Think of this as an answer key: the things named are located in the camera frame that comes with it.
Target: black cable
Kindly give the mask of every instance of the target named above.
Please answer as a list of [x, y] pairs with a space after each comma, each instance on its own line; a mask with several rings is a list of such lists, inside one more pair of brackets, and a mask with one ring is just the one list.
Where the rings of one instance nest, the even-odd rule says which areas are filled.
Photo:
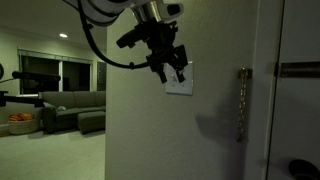
[[[277, 69], [279, 67], [280, 62], [280, 50], [282, 45], [282, 31], [283, 31], [283, 23], [284, 23], [284, 15], [285, 15], [285, 6], [286, 0], [283, 0], [282, 3], [282, 13], [281, 13], [281, 25], [280, 25], [280, 37], [279, 37], [279, 44], [278, 44], [278, 54], [277, 54]], [[275, 111], [276, 111], [276, 97], [277, 97], [277, 89], [278, 89], [278, 71], [275, 73], [275, 86], [273, 87], [274, 95], [273, 95], [273, 102], [272, 102], [272, 118], [270, 124], [270, 135], [269, 135], [269, 147], [268, 147], [268, 157], [267, 157], [267, 170], [266, 170], [266, 179], [269, 177], [270, 171], [270, 162], [271, 162], [271, 148], [272, 148], [272, 140], [273, 140], [273, 130], [274, 130], [274, 119], [275, 119]]]
[[82, 7], [82, 3], [81, 3], [81, 0], [78, 0], [78, 8], [79, 8], [79, 13], [80, 13], [80, 19], [81, 19], [81, 23], [82, 23], [82, 28], [83, 28], [83, 31], [86, 35], [86, 38], [87, 38], [87, 41], [92, 49], [92, 51], [101, 59], [103, 60], [104, 62], [112, 65], [112, 66], [115, 66], [115, 67], [119, 67], [119, 68], [124, 68], [124, 69], [140, 69], [140, 68], [145, 68], [145, 67], [148, 67], [149, 66], [149, 63], [148, 62], [145, 62], [145, 63], [142, 63], [142, 64], [138, 64], [138, 65], [134, 65], [133, 62], [130, 62], [130, 65], [124, 65], [124, 64], [119, 64], [119, 63], [116, 63], [110, 59], [108, 59], [107, 57], [105, 57], [101, 51], [99, 50], [99, 48], [97, 47], [93, 37], [92, 37], [92, 34], [90, 32], [90, 29], [93, 28], [93, 26], [91, 24], [88, 24], [87, 21], [86, 21], [86, 15], [84, 14], [84, 11], [83, 11], [83, 7]]
[[4, 82], [7, 82], [7, 81], [12, 81], [12, 80], [15, 80], [15, 78], [0, 81], [0, 83], [4, 83]]

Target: sectional couch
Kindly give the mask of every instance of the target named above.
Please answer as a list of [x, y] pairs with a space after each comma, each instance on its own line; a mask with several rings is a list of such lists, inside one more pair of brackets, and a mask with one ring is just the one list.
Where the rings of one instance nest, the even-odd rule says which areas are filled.
[[44, 130], [48, 133], [77, 128], [78, 114], [106, 111], [105, 91], [42, 92], [41, 110]]

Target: switch plate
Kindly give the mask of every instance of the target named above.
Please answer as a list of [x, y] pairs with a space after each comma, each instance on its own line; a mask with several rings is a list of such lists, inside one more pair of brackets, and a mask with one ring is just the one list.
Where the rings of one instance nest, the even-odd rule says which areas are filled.
[[184, 68], [185, 80], [179, 83], [176, 71], [169, 65], [166, 64], [166, 92], [167, 94], [180, 94], [190, 95], [193, 92], [193, 62], [189, 61], [188, 65]]

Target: ceiling light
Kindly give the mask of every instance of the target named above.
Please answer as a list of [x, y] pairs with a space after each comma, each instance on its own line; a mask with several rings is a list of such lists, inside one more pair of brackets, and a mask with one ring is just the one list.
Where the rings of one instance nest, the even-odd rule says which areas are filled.
[[68, 37], [68, 35], [66, 35], [64, 33], [60, 33], [59, 36], [62, 37], [62, 38], [67, 38]]

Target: chain lock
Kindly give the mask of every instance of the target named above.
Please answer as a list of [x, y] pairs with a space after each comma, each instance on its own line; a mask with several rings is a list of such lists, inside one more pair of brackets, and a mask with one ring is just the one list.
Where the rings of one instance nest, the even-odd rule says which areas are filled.
[[240, 103], [239, 103], [239, 114], [238, 114], [237, 142], [241, 142], [243, 140], [244, 128], [245, 128], [244, 123], [245, 123], [248, 79], [252, 77], [252, 69], [242, 68], [241, 70], [239, 70], [238, 77], [241, 79], [241, 89], [240, 89]]

